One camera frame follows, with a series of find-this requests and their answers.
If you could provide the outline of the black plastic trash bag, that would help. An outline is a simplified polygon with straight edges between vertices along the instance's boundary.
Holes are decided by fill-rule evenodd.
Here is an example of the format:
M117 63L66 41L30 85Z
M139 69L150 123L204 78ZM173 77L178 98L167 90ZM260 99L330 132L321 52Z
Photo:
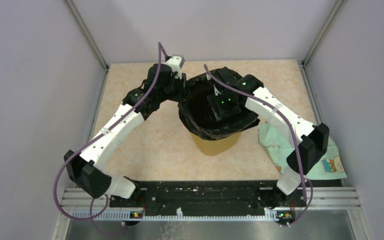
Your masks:
M206 73L194 76L186 81L189 91L185 101L178 104L179 119L186 129L204 140L214 141L227 138L233 134L254 128L259 125L260 120L256 113L247 109L245 103L247 98L238 93L238 102L241 113L215 122L210 116L210 106L207 96L211 94L213 86L208 82ZM225 92L231 91L217 83L217 88Z

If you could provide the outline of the yellow ribbed trash bin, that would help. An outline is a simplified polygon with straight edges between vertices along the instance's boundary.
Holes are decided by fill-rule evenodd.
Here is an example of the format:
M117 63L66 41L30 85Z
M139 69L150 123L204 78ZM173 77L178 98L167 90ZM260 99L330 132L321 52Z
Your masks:
M242 132L238 132L229 137L218 140L205 140L193 133L190 135L198 149L204 155L213 157L229 150L234 145L236 145L242 135Z

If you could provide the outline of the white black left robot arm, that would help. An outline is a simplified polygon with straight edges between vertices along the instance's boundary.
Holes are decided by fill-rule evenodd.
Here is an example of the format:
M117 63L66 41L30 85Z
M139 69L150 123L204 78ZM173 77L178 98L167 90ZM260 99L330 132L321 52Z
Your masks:
M170 60L154 64L140 87L130 90L113 117L79 153L68 150L63 159L69 179L93 199L115 195L129 207L140 202L135 182L104 172L108 160L128 134L160 108L164 101L186 97L186 74L182 63Z

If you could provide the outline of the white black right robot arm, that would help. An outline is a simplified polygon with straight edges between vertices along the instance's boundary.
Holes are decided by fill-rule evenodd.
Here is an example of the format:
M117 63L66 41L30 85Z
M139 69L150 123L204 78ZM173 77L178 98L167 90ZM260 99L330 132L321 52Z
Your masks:
M330 129L325 123L314 124L299 116L280 102L262 81L247 74L232 83L218 79L204 66L208 79L228 93L236 93L245 100L244 106L266 120L293 146L287 156L288 166L276 183L273 200L287 206L294 198L293 192L306 188L306 176L328 150Z

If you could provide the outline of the light green patterned cloth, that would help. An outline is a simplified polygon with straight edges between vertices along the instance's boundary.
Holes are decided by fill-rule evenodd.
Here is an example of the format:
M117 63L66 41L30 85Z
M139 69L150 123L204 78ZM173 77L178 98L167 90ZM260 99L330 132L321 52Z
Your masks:
M269 123L261 124L258 128L258 140L265 147L268 155L276 167L283 174L287 164L287 157L293 152L293 146L288 140ZM329 138L327 152L306 174L310 180L338 180L347 177L340 159L338 146Z

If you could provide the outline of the left aluminium frame post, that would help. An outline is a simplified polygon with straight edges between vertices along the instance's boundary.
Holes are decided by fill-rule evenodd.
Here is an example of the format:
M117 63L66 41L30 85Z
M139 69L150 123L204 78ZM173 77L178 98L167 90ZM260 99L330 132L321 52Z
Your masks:
M86 22L84 21L81 13L79 12L76 4L73 0L64 0L63 1L70 12L75 24L77 25L81 35L83 36L84 40L86 41L89 49L91 50L92 54L96 58L96 60L99 62L100 66L104 69L104 71L108 71L110 68L109 65L106 63L103 54L101 53L95 39L93 38Z

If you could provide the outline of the aluminium frame post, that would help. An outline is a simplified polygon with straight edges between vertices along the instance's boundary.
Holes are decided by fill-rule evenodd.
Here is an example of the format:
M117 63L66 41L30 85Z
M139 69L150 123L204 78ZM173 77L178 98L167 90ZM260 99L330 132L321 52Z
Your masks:
M321 26L316 38L312 42L309 50L307 51L307 54L305 55L304 59L301 61L302 68L305 69L311 60L313 59L314 55L316 54L316 51L322 44L323 39L327 35L328 31L330 30L331 26L333 25L335 19L337 18L338 14L346 4L347 0L336 0L332 9L330 10L328 16L323 22L323 25Z
M77 25L81 35L83 36L84 40L86 41L89 49L91 50L92 54L96 58L96 60L99 62L100 66L104 69L104 71L108 71L110 68L109 65L106 63L103 54L101 53L95 39L93 38L86 22L84 21L81 13L79 12L76 4L73 0L64 0L63 1L70 12L75 24Z

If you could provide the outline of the right aluminium frame post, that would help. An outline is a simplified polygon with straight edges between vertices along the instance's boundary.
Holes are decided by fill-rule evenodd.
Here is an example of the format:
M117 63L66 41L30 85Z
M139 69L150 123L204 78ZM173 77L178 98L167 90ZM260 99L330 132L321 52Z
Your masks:
M314 55L316 54L316 51L322 44L323 39L327 35L328 31L330 30L331 26L333 25L335 19L337 18L338 14L346 4L347 0L336 0L332 9L330 10L328 16L323 22L323 25L321 26L316 38L312 42L309 50L307 51L307 54L305 55L304 59L301 61L302 68L305 69L311 60L313 59Z

